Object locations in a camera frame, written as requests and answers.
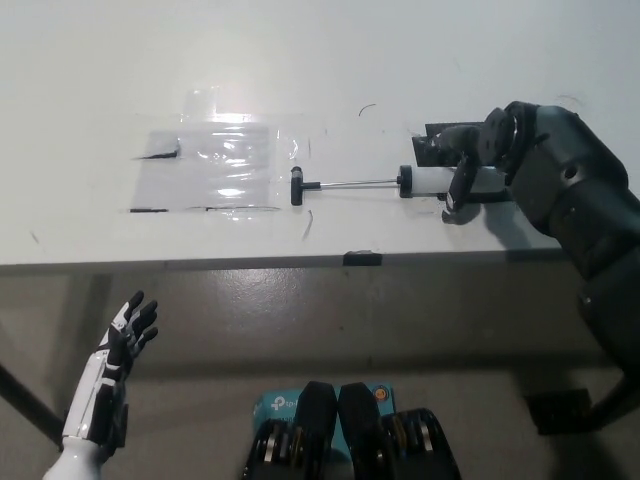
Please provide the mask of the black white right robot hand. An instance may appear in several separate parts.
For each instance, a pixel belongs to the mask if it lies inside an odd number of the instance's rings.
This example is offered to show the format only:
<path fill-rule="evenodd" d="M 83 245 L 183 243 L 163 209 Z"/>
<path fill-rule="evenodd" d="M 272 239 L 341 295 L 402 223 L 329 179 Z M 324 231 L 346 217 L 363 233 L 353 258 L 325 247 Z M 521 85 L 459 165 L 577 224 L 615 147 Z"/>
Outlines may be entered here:
<path fill-rule="evenodd" d="M 495 108 L 481 124 L 449 126 L 432 138 L 430 146 L 438 158 L 458 159 L 445 200 L 450 214 L 464 206 L 480 168 L 494 165 L 505 154 L 516 131 L 517 121 L 505 110 Z"/>

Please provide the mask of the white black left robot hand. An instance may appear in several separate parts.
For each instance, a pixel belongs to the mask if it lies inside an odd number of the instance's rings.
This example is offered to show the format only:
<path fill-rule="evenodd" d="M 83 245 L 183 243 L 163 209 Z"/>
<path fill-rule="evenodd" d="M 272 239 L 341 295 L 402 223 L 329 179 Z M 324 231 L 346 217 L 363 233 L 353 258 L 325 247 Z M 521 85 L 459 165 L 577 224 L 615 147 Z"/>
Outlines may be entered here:
<path fill-rule="evenodd" d="M 119 309 L 89 355 L 71 401 L 62 436 L 90 441 L 111 456 L 126 442 L 126 381 L 136 358 L 158 334 L 155 300 L 136 292 Z"/>

